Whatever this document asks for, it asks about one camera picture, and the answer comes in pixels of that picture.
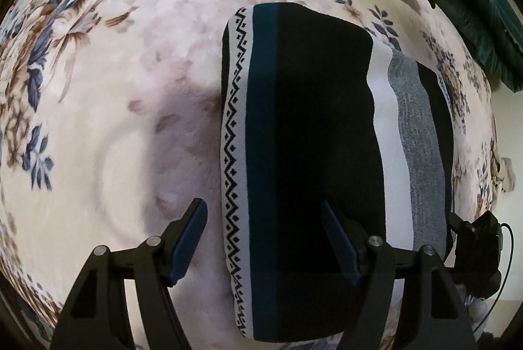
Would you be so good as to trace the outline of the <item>striped black white teal sweater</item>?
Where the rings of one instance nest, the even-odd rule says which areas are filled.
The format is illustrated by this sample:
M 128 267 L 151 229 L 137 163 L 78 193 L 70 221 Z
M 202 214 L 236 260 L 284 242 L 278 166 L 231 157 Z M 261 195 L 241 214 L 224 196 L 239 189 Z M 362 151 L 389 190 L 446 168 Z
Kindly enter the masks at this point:
M 222 97 L 223 239 L 244 337 L 342 332 L 368 236 L 448 255 L 454 139 L 431 68 L 346 20 L 249 5 L 223 33 Z

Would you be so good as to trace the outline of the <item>dark green folded garment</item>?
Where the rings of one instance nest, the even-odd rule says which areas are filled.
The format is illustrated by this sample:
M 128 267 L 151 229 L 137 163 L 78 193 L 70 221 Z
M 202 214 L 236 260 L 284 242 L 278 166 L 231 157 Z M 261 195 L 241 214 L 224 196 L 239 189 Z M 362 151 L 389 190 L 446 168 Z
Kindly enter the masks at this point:
M 437 0 L 476 63 L 522 91 L 522 23 L 508 0 Z

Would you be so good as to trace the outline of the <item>white floral fleece blanket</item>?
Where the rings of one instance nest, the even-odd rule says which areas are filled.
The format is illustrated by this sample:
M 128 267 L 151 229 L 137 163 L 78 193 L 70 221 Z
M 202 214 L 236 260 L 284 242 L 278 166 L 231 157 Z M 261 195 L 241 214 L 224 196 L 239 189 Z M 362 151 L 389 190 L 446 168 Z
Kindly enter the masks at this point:
M 495 207 L 491 88 L 426 0 L 15 0 L 1 25 L 1 270 L 41 342 L 93 245 L 156 232 L 191 196 L 217 209 L 219 41 L 263 2 L 367 27 L 435 71 L 454 208 L 472 221 Z

